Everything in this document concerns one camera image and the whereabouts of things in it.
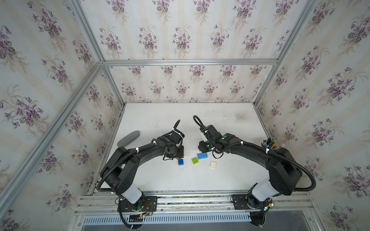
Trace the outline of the light blue lego brick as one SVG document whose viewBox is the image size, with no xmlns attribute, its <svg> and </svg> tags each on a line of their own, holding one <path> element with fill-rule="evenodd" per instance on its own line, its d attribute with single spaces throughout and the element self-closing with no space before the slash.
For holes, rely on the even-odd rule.
<svg viewBox="0 0 370 231">
<path fill-rule="evenodd" d="M 208 154 L 207 153 L 199 153 L 199 154 L 197 154 L 197 159 L 198 160 L 207 159 L 207 158 L 208 158 Z"/>
</svg>

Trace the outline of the green lego brick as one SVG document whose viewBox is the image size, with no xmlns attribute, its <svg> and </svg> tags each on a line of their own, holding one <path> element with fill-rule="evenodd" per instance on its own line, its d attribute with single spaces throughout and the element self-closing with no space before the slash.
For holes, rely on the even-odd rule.
<svg viewBox="0 0 370 231">
<path fill-rule="evenodd" d="M 196 165 L 196 164 L 198 164 L 198 163 L 199 163 L 199 160 L 198 160 L 198 158 L 197 158 L 197 157 L 192 158 L 192 159 L 191 159 L 191 161 L 192 161 L 192 163 L 193 163 L 194 165 Z"/>
</svg>

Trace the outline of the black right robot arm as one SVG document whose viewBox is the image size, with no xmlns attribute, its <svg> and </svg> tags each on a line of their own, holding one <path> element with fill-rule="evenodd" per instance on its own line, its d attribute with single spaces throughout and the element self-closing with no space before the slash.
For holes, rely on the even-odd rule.
<svg viewBox="0 0 370 231">
<path fill-rule="evenodd" d="M 313 174 L 297 163 L 287 149 L 276 150 L 271 145 L 259 146 L 230 133 L 222 135 L 213 125 L 205 126 L 198 116 L 194 115 L 193 119 L 205 137 L 198 145 L 202 153 L 237 155 L 263 166 L 268 171 L 268 178 L 256 183 L 248 191 L 246 200 L 250 207 L 256 208 L 258 204 L 270 201 L 273 196 L 309 192 L 316 188 Z"/>
</svg>

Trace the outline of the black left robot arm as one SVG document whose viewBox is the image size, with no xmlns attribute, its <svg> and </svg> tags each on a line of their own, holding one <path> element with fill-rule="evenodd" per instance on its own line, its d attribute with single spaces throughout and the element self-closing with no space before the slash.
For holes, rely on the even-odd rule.
<svg viewBox="0 0 370 231">
<path fill-rule="evenodd" d="M 123 146 L 117 148 L 102 168 L 96 190 L 111 192 L 140 208 L 145 196 L 134 184 L 137 170 L 143 163 L 156 157 L 162 156 L 164 161 L 184 157 L 185 135 L 177 129 L 179 124 L 180 120 L 177 120 L 170 132 L 153 139 L 149 144 L 132 149 Z"/>
</svg>

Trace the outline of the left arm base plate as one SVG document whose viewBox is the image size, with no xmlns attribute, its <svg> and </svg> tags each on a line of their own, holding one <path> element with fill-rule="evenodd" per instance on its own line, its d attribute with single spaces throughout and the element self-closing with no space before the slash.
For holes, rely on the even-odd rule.
<svg viewBox="0 0 370 231">
<path fill-rule="evenodd" d="M 149 215 L 157 210 L 157 203 L 157 196 L 142 196 L 134 204 L 131 204 L 127 199 L 119 199 L 118 206 L 121 207 L 121 212 L 140 212 Z"/>
</svg>

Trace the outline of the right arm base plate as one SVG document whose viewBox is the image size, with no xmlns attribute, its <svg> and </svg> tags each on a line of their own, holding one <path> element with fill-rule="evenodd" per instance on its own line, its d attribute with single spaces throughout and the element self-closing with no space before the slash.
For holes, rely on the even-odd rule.
<svg viewBox="0 0 370 231">
<path fill-rule="evenodd" d="M 268 198 L 265 201 L 259 201 L 253 195 L 249 194 L 234 194 L 230 197 L 235 210 L 254 209 L 258 211 L 266 211 L 272 203 L 272 199 Z"/>
</svg>

